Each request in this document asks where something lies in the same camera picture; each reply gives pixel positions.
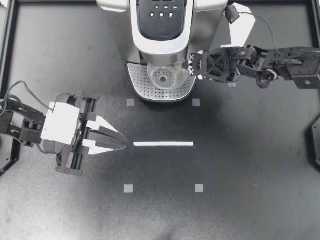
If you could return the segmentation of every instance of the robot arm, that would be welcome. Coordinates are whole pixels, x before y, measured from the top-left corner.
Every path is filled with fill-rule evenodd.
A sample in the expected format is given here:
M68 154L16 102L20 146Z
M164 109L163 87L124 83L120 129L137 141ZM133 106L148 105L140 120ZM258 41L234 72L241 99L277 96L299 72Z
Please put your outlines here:
M190 55L189 74L221 83L243 75L265 89L277 79L294 81L299 89L320 89L320 49L289 47L279 51L252 45L226 47Z
M23 146L36 145L44 154L55 154L60 173L81 175L84 156L124 150L127 139L101 116L95 114L99 98L84 92L64 93L51 102L47 116L17 98L1 103L0 134L19 141ZM23 117L22 126L13 124L13 116ZM120 143L98 142L92 134Z

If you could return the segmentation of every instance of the white tape strip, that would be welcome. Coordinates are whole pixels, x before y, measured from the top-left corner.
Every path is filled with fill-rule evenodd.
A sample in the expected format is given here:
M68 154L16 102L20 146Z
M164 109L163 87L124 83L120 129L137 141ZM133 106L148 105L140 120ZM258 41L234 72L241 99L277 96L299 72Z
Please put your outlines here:
M136 147L171 147L171 146L194 146L193 141L135 141L133 145Z

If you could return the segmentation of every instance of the black table surface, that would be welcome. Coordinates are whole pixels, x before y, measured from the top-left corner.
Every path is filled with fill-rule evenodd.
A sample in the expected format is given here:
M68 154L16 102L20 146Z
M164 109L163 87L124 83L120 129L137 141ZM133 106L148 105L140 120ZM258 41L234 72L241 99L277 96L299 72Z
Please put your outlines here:
M313 46L305 6L251 9L269 20L279 48ZM213 47L229 43L226 26ZM272 48L262 22L248 43ZM319 91L284 81L261 90L242 77L236 87L199 80L181 103L144 102L95 5L23 4L13 46L11 84L26 81L46 103L63 92L99 93L97 112L129 143L87 157L82 177L59 174L53 155L22 148L0 178L0 239L320 239L320 171L306 136L320 114ZM45 111L22 86L13 92ZM194 147L133 146L140 141ZM124 193L125 184L134 192Z

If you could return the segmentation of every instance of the black metal frame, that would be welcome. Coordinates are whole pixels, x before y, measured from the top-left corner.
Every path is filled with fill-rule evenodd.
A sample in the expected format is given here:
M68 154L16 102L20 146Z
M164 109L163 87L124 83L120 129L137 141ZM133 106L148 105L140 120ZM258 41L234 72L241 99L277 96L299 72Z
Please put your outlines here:
M236 0L230 1L240 4L294 4L294 3L306 3L310 8L311 14L310 22L313 24L312 28L315 31L312 32L312 40L316 40L313 44L314 47L320 47L320 6L318 0ZM9 74L11 67L11 56L13 43L15 38L16 23L18 19L20 4L95 4L96 0L9 0L6 12L5 26L2 37L2 44L0 48L0 98L6 94L9 83ZM12 142L10 163L7 165L0 175L4 171L8 170L19 159L20 143L16 140Z

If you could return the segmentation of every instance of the black panel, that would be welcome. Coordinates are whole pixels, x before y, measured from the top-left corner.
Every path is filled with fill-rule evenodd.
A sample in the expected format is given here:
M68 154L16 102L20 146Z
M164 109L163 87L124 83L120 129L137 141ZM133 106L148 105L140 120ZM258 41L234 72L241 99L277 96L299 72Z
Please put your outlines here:
M176 39L184 30L185 0L140 0L140 32L150 40Z

